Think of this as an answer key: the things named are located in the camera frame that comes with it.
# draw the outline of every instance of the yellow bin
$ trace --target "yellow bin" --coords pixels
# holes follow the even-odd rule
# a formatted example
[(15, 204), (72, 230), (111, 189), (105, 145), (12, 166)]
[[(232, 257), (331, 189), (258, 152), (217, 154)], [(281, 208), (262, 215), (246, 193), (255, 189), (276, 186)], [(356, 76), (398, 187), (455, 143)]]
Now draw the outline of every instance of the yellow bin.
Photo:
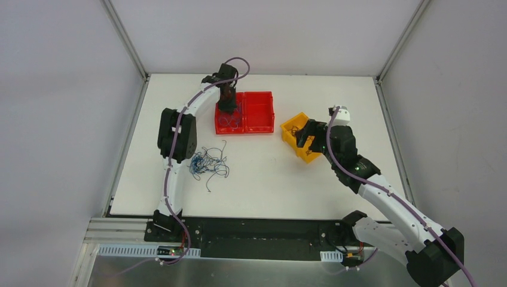
[(321, 155), (319, 152), (311, 152), (308, 150), (313, 137), (309, 136), (303, 148), (296, 146), (296, 137), (293, 135), (295, 131), (300, 130), (304, 127), (308, 121), (308, 116), (303, 112), (300, 112), (294, 118), (283, 123), (280, 127), (282, 128), (282, 140), (289, 144), (295, 151), (296, 155), (303, 159), (306, 163), (310, 163), (312, 160)]

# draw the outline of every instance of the red wire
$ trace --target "red wire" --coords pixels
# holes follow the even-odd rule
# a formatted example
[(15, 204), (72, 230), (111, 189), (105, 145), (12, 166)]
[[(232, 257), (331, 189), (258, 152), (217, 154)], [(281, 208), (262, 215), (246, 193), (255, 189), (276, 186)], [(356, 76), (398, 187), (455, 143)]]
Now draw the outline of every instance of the red wire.
[(180, 249), (183, 249), (185, 246), (185, 239), (187, 239), (187, 234), (183, 232), (183, 235), (181, 236), (181, 245), (179, 246)]

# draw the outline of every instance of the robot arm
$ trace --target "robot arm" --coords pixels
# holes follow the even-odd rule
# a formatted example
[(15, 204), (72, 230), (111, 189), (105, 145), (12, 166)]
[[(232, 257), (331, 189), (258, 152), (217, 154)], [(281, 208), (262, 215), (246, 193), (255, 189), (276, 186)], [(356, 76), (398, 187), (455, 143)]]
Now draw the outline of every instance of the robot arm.
[[(187, 167), (190, 164), (190, 158), (197, 148), (196, 119), (216, 103), (222, 112), (232, 113), (237, 108), (236, 84), (232, 84), (230, 81), (213, 86), (213, 84), (234, 79), (237, 74), (236, 68), (223, 63), (217, 73), (202, 80), (200, 89), (188, 103), (178, 109), (166, 108), (162, 112), (157, 145), (163, 157), (164, 173), (167, 173), (169, 168), (170, 170), (161, 189), (161, 199), (157, 210), (154, 212), (155, 226), (169, 232), (179, 233), (180, 226), (167, 208), (166, 199), (171, 210), (176, 215), (180, 214), (182, 211), (183, 174), (185, 174), (182, 172), (182, 167)], [(180, 125), (176, 131), (178, 119)], [(178, 133), (178, 140), (173, 147), (175, 133)]]
[[(329, 115), (335, 115), (333, 122), (327, 124), (308, 120), (306, 125), (296, 132), (298, 147), (303, 147), (307, 138), (313, 136), (309, 150), (324, 154), (340, 182), (372, 203), (396, 227), (387, 228), (366, 214), (356, 211), (343, 219), (342, 228), (347, 229), (345, 232), (353, 234), (358, 241), (373, 245), (406, 265), (409, 274), (420, 286), (439, 286), (445, 282), (460, 267), (434, 235), (438, 236), (461, 262), (464, 261), (463, 235), (455, 228), (443, 229), (416, 209), (393, 189), (379, 168), (358, 154), (352, 129), (346, 126), (350, 121), (347, 108), (341, 107), (339, 111), (330, 108)], [(368, 184), (357, 178), (366, 179)]]

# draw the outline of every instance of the white wall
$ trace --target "white wall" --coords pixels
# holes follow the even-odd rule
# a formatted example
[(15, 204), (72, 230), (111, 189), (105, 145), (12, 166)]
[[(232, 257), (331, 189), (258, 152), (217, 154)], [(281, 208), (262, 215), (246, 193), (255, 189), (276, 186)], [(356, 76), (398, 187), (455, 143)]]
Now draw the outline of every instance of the white wall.
[(114, 0), (148, 72), (377, 75), (420, 0)]
[(507, 280), (506, 16), (505, 0), (433, 1), (384, 81), (416, 204), (465, 235), (478, 286)]
[(141, 78), (100, 1), (0, 4), (0, 286), (66, 286)]

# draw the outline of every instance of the white table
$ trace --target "white table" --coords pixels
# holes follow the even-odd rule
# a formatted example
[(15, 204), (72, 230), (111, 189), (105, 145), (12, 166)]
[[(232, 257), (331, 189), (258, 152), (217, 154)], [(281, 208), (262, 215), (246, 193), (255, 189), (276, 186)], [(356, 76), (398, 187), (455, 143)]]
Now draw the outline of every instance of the white table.
[[(160, 200), (164, 170), (157, 148), (160, 114), (178, 108), (194, 95), (205, 75), (154, 74), (142, 104), (125, 165), (111, 207), (113, 215), (152, 215)], [(386, 220), (373, 205), (343, 186), (324, 156), (310, 164), (281, 139), (280, 125), (303, 111), (329, 121), (328, 108), (347, 106), (360, 154), (402, 191), (389, 136), (372, 78), (249, 75), (238, 91), (272, 91), (275, 132), (268, 135), (217, 136), (214, 108), (197, 119), (198, 149), (222, 147), (228, 178), (214, 176), (206, 190), (204, 175), (188, 172), (184, 216), (277, 219), (341, 219), (361, 210)]]

